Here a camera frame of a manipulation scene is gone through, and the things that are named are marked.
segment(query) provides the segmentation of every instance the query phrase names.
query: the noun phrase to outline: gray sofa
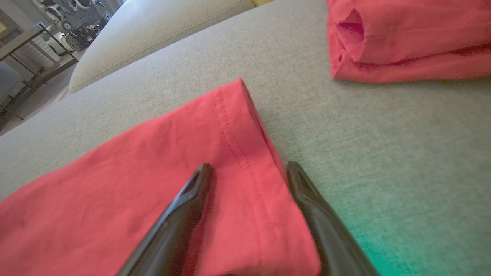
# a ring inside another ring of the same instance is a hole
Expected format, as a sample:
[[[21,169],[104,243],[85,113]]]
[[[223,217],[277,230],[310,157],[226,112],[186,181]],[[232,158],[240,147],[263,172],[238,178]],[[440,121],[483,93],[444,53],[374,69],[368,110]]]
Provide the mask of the gray sofa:
[[[332,80],[326,18],[323,0],[275,0],[89,84],[0,137],[1,198],[241,77],[381,275],[488,275],[490,80]]]

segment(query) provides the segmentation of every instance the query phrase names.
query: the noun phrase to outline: folded red garment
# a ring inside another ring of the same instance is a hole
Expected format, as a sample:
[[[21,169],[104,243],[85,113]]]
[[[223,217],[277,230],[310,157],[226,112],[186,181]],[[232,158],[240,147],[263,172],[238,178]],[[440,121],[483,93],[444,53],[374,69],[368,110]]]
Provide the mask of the folded red garment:
[[[491,75],[487,0],[327,0],[332,77],[369,83]]]
[[[313,239],[242,80],[124,132],[0,202],[0,274],[116,274],[205,162],[215,168],[214,191],[183,275],[316,275]]]

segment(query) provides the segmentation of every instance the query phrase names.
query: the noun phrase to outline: floor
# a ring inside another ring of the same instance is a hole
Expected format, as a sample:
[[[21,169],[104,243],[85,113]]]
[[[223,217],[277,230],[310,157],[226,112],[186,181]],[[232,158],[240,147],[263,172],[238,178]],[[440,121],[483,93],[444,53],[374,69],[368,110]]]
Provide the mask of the floor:
[[[75,58],[80,59],[84,52],[85,50],[81,52],[74,52],[72,54],[75,56]],[[69,55],[65,55],[61,64],[69,61],[70,59],[71,57]],[[10,116],[10,121],[6,123],[5,127],[3,127],[3,129],[0,131],[0,136],[29,120],[29,118],[32,118],[41,110],[46,109],[69,96],[68,84],[75,66],[77,66],[77,64],[74,64],[56,77],[49,80],[48,84],[41,86],[26,100],[26,102],[17,108],[15,110],[16,114],[24,118],[24,121],[14,116]]]

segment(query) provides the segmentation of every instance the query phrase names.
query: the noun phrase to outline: stitching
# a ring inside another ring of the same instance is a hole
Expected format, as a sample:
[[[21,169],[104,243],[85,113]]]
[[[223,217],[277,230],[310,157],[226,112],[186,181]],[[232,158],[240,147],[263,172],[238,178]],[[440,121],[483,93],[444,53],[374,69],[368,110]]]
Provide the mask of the stitching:
[[[232,138],[232,139],[234,139],[234,137],[233,137],[233,133],[232,133],[232,130],[230,129],[230,124],[228,124],[228,119],[226,118],[225,103],[223,102],[223,97],[222,97],[222,95],[221,95],[221,90],[218,90],[218,91],[217,91],[216,95],[214,95],[214,97],[213,97],[213,100],[214,100],[214,102],[215,102],[215,107],[216,107],[216,117],[217,117],[218,126],[219,126],[219,128],[220,128],[220,130],[221,130],[221,134],[222,134],[222,136],[223,136],[224,140],[227,142],[227,145],[228,145],[228,148],[230,149],[230,152],[232,152],[232,154],[234,155],[234,157],[235,157],[235,159],[236,159],[237,163],[239,164],[239,167],[241,168],[241,171],[242,171],[242,172],[244,172],[244,173],[247,173],[247,171],[246,171],[246,170],[248,170],[248,167],[245,167],[245,168],[244,168],[244,166],[243,166],[243,164],[242,164],[243,162],[241,161],[239,154],[237,154],[237,153],[234,151],[234,149],[232,148],[232,145],[230,144],[230,139],[228,139],[228,138],[227,138],[227,135],[226,135],[226,134],[225,134],[225,132],[223,131],[223,124],[221,123],[221,120],[220,120],[220,118],[219,118],[219,115],[220,115],[220,113],[221,113],[221,112],[220,112],[220,109],[222,109],[222,110],[223,110],[223,116],[224,116],[225,121],[227,122],[227,125],[228,125],[228,131],[229,131],[229,132],[230,132],[230,134],[231,134],[230,136],[231,136],[231,138]],[[219,106],[218,106],[217,101],[220,101],[220,102],[221,102],[222,107],[219,107]],[[256,188],[256,190],[257,190],[257,187],[256,187],[256,179],[255,179],[254,175],[252,175],[252,179],[253,179],[254,187],[255,187],[255,188]],[[251,206],[254,206],[254,204],[252,204],[252,201],[250,200],[250,198],[249,198],[249,197],[248,197],[248,199],[249,199],[249,202],[250,202]],[[255,208],[252,208],[252,211],[253,211],[253,215],[254,215],[254,222],[255,222],[255,224],[256,224],[256,233],[257,233],[257,236],[258,236],[258,240],[257,240],[257,246],[258,246],[258,249],[259,249],[258,267],[260,267],[260,265],[261,265],[261,260],[262,260],[262,252],[263,252],[263,250],[262,250],[262,246],[261,246],[261,233],[259,232],[259,226],[258,226],[259,224],[258,224],[258,219],[257,219],[257,215],[256,215],[256,212],[255,212]]]
[[[89,81],[91,81],[91,80],[93,80],[93,79],[98,78],[98,77],[99,77],[99,76],[101,76],[102,74],[106,73],[107,71],[110,71],[110,70],[111,70],[111,69],[113,69],[113,68],[116,68],[118,65],[122,64],[122,63],[123,63],[123,62],[125,62],[125,61],[136,61],[136,60],[138,60],[138,59],[139,59],[139,58],[137,58],[137,57],[139,57],[139,56],[141,56],[141,55],[142,55],[142,56],[147,56],[147,55],[149,55],[150,53],[147,53],[146,55],[143,55],[143,54],[144,54],[144,52],[147,52],[148,50],[150,50],[150,52],[152,52],[151,50],[153,50],[153,49],[157,48],[157,47],[158,47],[159,45],[161,45],[161,44],[165,44],[165,43],[167,43],[169,40],[172,40],[174,37],[176,37],[176,36],[178,36],[178,35],[183,35],[183,34],[187,34],[187,33],[193,32],[193,31],[194,31],[195,29],[197,29],[199,26],[202,26],[202,25],[204,25],[204,24],[206,24],[206,23],[209,23],[210,21],[213,21],[213,20],[215,20],[215,19],[218,19],[218,18],[222,18],[222,17],[227,16],[227,15],[228,15],[228,13],[229,13],[231,10],[235,9],[235,8],[236,8],[237,6],[239,6],[239,5],[240,5],[242,2],[243,2],[243,0],[239,0],[239,1],[237,2],[237,4],[235,4],[235,6],[233,6],[233,7],[229,8],[228,10],[224,11],[223,13],[220,13],[220,14],[216,15],[215,17],[212,17],[212,18],[210,18],[210,19],[207,19],[206,21],[203,21],[203,22],[201,22],[201,23],[198,23],[197,25],[194,25],[194,26],[192,26],[192,27],[190,27],[190,28],[188,28],[188,29],[180,30],[180,31],[178,31],[177,33],[173,34],[171,37],[167,38],[166,40],[159,41],[159,42],[157,42],[157,43],[155,43],[155,44],[153,44],[153,45],[149,46],[148,48],[145,48],[144,50],[141,50],[140,52],[138,52],[138,53],[136,53],[136,54],[134,54],[134,55],[130,56],[129,58],[127,58],[127,59],[125,59],[125,60],[122,60],[122,61],[120,61],[120,62],[118,62],[118,63],[114,64],[114,65],[113,65],[113,66],[111,66],[110,68],[108,68],[108,69],[106,69],[106,70],[102,71],[101,73],[99,73],[99,74],[95,75],[94,77],[92,77],[92,78],[90,78],[90,79],[88,79],[88,80],[83,81],[81,84],[79,84],[79,85],[77,85],[77,86],[73,87],[73,89],[75,89],[75,90],[76,90],[76,89],[77,89],[79,86],[82,86],[82,85],[86,84],[87,82],[89,82]]]

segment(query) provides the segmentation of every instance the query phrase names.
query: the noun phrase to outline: gray upholstery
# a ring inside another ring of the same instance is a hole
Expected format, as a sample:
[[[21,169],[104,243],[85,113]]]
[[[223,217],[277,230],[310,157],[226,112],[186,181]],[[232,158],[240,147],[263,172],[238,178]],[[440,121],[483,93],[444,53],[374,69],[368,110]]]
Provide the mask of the gray upholstery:
[[[70,93],[253,7],[251,0],[128,0],[80,59]]]
[[[334,81],[326,16],[323,0],[276,0],[85,87],[0,137],[1,196],[242,77],[284,162],[382,275],[488,275],[490,80]]]

